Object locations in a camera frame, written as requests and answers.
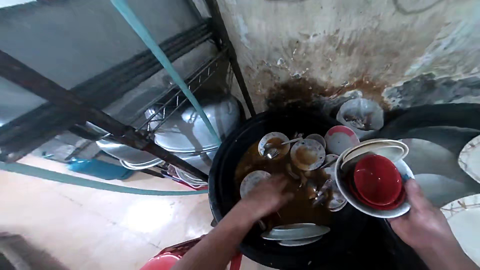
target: metal shelf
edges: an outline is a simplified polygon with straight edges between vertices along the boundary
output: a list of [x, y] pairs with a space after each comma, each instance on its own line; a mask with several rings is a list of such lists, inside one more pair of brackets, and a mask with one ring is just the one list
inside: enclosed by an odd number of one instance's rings
[[[247, 107], [254, 116], [255, 110], [218, 5], [215, 0], [206, 0], [206, 4], [212, 19], [205, 19], [198, 26], [162, 42], [159, 46], [172, 62], [206, 40], [212, 39], [220, 52], [201, 65], [187, 80], [187, 85], [191, 92], [198, 91], [218, 70], [220, 60], [225, 58], [229, 61]], [[132, 123], [122, 123], [101, 110], [162, 68], [153, 53], [146, 50], [67, 90], [0, 50], [0, 76], [48, 100], [48, 103], [41, 107], [0, 127], [0, 160], [16, 161], [69, 127], [88, 121], [110, 133], [119, 143], [147, 151], [203, 181], [208, 181], [205, 173], [156, 145], [149, 136], [187, 101], [176, 86], [171, 86], [164, 95], [148, 102], [149, 106], [162, 103], [155, 113], [143, 121], [140, 128], [133, 128]], [[145, 133], [144, 129], [152, 122], [157, 122], [157, 127]]]
[[[219, 52], [214, 58], [202, 64], [195, 72], [193, 72], [192, 76], [189, 76], [189, 79], [186, 81], [189, 90], [194, 94], [197, 90], [199, 90], [202, 85], [215, 74], [218, 70], [219, 62], [225, 58], [227, 49], [223, 49]], [[167, 101], [162, 103], [158, 103], [159, 101], [168, 98]], [[159, 105], [158, 108], [155, 108], [155, 112], [153, 112], [150, 117], [148, 117], [142, 124], [136, 129], [139, 130], [147, 130], [151, 134], [155, 133], [161, 125], [163, 125], [168, 118], [173, 115], [188, 99], [183, 95], [183, 92], [178, 89], [177, 85], [172, 85], [169, 89], [158, 98], [152, 100], [148, 104], [148, 110], [150, 110], [151, 106]], [[142, 111], [135, 119], [129, 123], [130, 125], [140, 119], [143, 115], [145, 115], [145, 111]], [[156, 127], [153, 130], [150, 130], [150, 123], [157, 122]]]

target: black basin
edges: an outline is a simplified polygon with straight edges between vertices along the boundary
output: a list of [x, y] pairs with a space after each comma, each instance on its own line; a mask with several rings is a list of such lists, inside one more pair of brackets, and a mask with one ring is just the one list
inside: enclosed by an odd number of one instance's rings
[[[250, 145], [273, 131], [289, 137], [296, 131], [305, 135], [324, 135], [337, 124], [331, 118], [297, 110], [263, 112], [231, 133], [215, 155], [208, 179], [210, 207], [216, 221], [220, 221], [240, 200], [234, 183], [234, 172]], [[297, 247], [281, 246], [274, 241], [264, 240], [260, 237], [260, 228], [255, 226], [240, 244], [240, 251], [248, 258], [273, 268], [317, 268], [341, 259], [356, 241], [367, 218], [347, 204], [333, 214], [331, 232], [315, 243]]]

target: wire rack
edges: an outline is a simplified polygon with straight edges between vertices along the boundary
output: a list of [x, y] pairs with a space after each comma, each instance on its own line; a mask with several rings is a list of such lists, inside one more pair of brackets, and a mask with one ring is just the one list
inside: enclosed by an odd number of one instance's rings
[[[219, 69], [219, 63], [226, 57], [226, 52], [227, 48], [223, 49], [214, 58], [204, 62], [188, 76], [189, 79], [185, 83], [193, 94], [201, 89], [202, 85], [216, 73]], [[188, 99], [182, 90], [176, 84], [172, 84], [162, 95], [146, 105], [148, 108], [146, 110], [147, 114], [145, 113], [146, 111], [139, 112], [129, 124], [131, 125], [142, 117], [147, 116], [147, 119], [137, 127], [137, 131], [147, 130], [150, 134], [154, 134], [187, 101]]]

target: tiled floor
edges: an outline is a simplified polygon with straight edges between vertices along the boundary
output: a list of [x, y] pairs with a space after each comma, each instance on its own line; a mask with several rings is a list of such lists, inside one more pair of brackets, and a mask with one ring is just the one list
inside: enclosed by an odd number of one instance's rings
[[[61, 163], [26, 157], [22, 163], [97, 180]], [[189, 190], [136, 173], [109, 181], [155, 190]], [[0, 171], [0, 232], [21, 235], [64, 269], [139, 269], [164, 247], [208, 233], [208, 195], [145, 196], [96, 190]], [[265, 269], [243, 257], [242, 269]]]

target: rust stain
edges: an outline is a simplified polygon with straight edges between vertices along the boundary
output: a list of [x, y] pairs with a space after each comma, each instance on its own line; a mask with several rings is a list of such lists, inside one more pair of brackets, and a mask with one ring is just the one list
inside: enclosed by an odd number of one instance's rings
[[328, 99], [334, 99], [351, 90], [362, 92], [363, 98], [371, 99], [380, 104], [384, 110], [390, 107], [382, 97], [384, 89], [387, 87], [385, 82], [374, 82], [364, 77], [353, 83], [343, 86], [325, 86], [310, 78], [291, 78], [282, 83], [276, 83], [269, 88], [265, 96], [267, 106], [270, 109], [283, 108], [290, 104], [298, 107], [314, 106], [317, 102]]
[[424, 27], [428, 35], [408, 27], [384, 30], [381, 25], [355, 31], [335, 29], [269, 46], [261, 61], [244, 71], [257, 111], [288, 104], [315, 105], [351, 90], [390, 110], [382, 97], [386, 87], [404, 77], [413, 61], [424, 53], [442, 28], [442, 16], [432, 15]]

